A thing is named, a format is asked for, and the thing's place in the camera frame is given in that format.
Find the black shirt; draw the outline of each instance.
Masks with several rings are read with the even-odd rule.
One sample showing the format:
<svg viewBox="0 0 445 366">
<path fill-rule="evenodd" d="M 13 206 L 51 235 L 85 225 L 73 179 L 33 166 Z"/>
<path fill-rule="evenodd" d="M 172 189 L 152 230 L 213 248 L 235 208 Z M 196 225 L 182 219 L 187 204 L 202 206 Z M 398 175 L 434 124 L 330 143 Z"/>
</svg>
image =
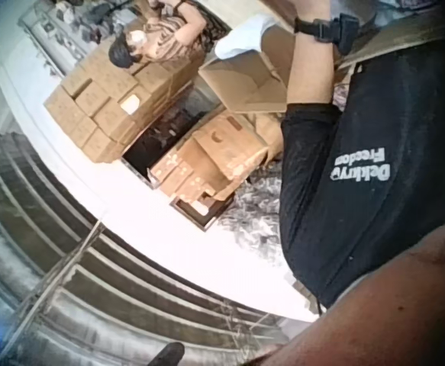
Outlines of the black shirt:
<svg viewBox="0 0 445 366">
<path fill-rule="evenodd" d="M 326 307 L 445 224 L 445 43 L 361 68 L 342 115 L 290 105 L 282 124 L 283 252 Z"/>
</svg>

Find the stacked cardboard boxes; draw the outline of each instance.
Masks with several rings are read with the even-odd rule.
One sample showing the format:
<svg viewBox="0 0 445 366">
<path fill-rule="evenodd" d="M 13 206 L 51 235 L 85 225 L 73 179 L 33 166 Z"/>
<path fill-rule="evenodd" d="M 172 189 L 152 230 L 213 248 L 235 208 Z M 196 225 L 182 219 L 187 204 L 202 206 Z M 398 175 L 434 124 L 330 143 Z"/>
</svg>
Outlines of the stacked cardboard boxes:
<svg viewBox="0 0 445 366">
<path fill-rule="evenodd" d="M 151 172 L 164 194 L 181 199 L 203 215 L 210 208 L 207 202 L 226 201 L 251 172 L 278 155 L 282 140 L 278 118 L 243 116 L 218 108 Z"/>
<path fill-rule="evenodd" d="M 45 103 L 50 115 L 93 161 L 113 162 L 180 95 L 197 75 L 202 53 L 166 63 L 119 69 L 106 40 L 85 58 Z"/>
</svg>

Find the wristwatch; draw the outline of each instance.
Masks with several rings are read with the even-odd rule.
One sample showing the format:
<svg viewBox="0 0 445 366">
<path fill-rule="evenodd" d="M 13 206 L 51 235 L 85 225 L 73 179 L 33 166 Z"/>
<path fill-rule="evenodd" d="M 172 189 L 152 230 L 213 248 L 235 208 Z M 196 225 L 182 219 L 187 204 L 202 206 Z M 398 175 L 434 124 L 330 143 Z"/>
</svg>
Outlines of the wristwatch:
<svg viewBox="0 0 445 366">
<path fill-rule="evenodd" d="M 314 36 L 317 42 L 333 43 L 342 55 L 351 52 L 354 40 L 360 31 L 358 18 L 347 14 L 341 14 L 339 19 L 324 21 L 315 19 L 312 23 L 295 19 L 295 33 L 303 33 Z"/>
</svg>

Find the white cloth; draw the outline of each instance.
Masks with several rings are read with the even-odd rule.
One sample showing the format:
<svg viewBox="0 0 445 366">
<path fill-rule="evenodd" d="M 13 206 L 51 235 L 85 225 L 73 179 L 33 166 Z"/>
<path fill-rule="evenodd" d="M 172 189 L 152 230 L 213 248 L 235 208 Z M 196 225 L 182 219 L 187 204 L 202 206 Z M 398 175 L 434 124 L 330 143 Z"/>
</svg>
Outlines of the white cloth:
<svg viewBox="0 0 445 366">
<path fill-rule="evenodd" d="M 219 59 L 230 59 L 250 50 L 261 52 L 263 34 L 275 24 L 276 19 L 267 14 L 249 18 L 217 42 L 215 55 Z"/>
</svg>

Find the hair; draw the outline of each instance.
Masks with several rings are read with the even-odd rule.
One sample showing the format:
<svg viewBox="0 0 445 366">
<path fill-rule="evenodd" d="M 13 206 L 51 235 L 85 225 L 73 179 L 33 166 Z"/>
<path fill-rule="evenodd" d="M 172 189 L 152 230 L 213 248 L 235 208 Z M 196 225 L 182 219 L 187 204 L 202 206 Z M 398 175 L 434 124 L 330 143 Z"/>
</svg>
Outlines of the hair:
<svg viewBox="0 0 445 366">
<path fill-rule="evenodd" d="M 108 50 L 110 62 L 122 69 L 129 69 L 134 63 L 140 62 L 142 56 L 132 56 L 131 49 L 127 44 L 127 38 L 122 32 L 117 36 Z"/>
</svg>

